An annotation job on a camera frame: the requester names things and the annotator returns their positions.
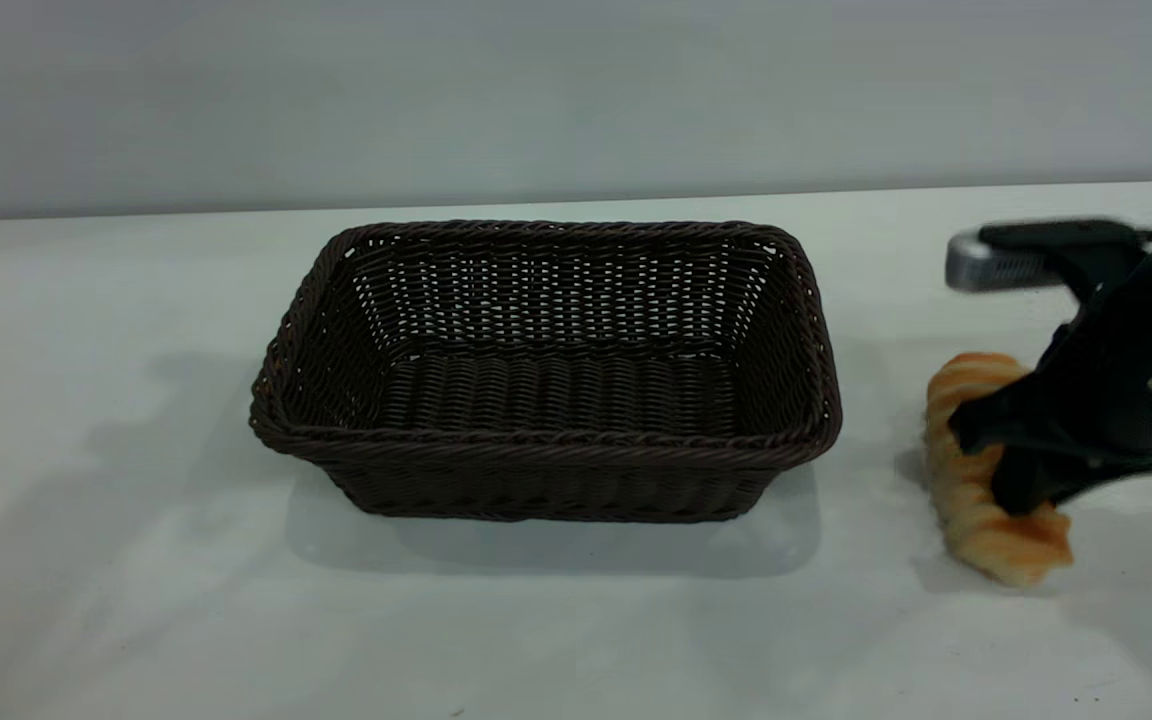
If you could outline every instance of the basket rim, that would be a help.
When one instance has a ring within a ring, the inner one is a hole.
[[[801,279],[813,288],[809,305],[819,320],[814,341],[820,347],[812,364],[813,378],[820,384],[827,412],[817,416],[808,427],[796,427],[782,433],[755,435],[677,435],[669,433],[622,432],[622,430],[563,429],[563,430],[439,430],[439,429],[338,429],[325,425],[291,423],[285,410],[279,388],[288,387],[288,377],[294,358],[283,353],[288,348],[296,353],[301,327],[295,323],[298,306],[314,311],[328,286],[338,265],[346,259],[347,251],[357,241],[377,233],[403,234],[416,228],[435,227],[448,229],[515,229],[516,232],[608,234],[632,229],[636,233],[668,233],[681,227],[696,228],[707,225],[713,232],[740,232],[742,236],[753,236],[774,242],[805,258],[799,242],[774,225],[750,223],[745,220],[727,222],[577,222],[562,223],[550,220],[445,220],[445,222],[370,223],[346,229],[333,237],[319,252],[314,266],[302,279],[296,300],[279,324],[278,333],[266,347],[260,373],[252,382],[250,425],[257,437],[273,450],[312,460],[311,456],[328,458],[342,452],[351,455],[365,454],[370,457],[393,457],[430,460],[454,457],[461,461],[503,460],[518,461],[522,457],[581,461],[588,458],[602,465],[689,465],[749,468],[789,467],[819,456],[838,439],[842,425],[842,404],[838,392],[838,373],[826,320],[820,309],[820,293],[814,282],[810,263],[799,266]]]

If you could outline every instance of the woven basket bottom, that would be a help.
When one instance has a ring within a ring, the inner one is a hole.
[[[369,464],[331,468],[329,477],[362,510],[393,518],[699,523],[745,514],[778,475],[672,467],[484,470]]]
[[[424,355],[385,378],[379,429],[740,434],[727,359],[705,355]]]

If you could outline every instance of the golden brown pastry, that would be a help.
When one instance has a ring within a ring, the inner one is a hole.
[[[986,396],[1029,372],[1009,355],[967,353],[948,361],[927,386],[927,460],[932,503],[952,555],[998,582],[1026,588],[1047,570],[1073,564],[1069,518],[1044,503],[1010,518],[993,501],[990,480],[1002,446],[964,455],[948,427],[961,402]]]

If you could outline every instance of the twisted bread roll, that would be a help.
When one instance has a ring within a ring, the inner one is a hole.
[[[950,555],[1016,588],[1043,582],[1047,570],[1073,564],[1069,518],[1051,503],[1024,518],[1007,515],[990,488],[1002,446],[964,455],[948,419],[961,402],[986,396],[1028,372],[1007,355],[969,353],[948,361],[927,386],[924,435],[932,470],[929,491]]]

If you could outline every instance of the dark brown wicker basket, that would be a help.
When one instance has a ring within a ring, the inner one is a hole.
[[[438,518],[733,518],[842,420],[812,266],[753,223],[349,229],[252,393],[265,445]]]

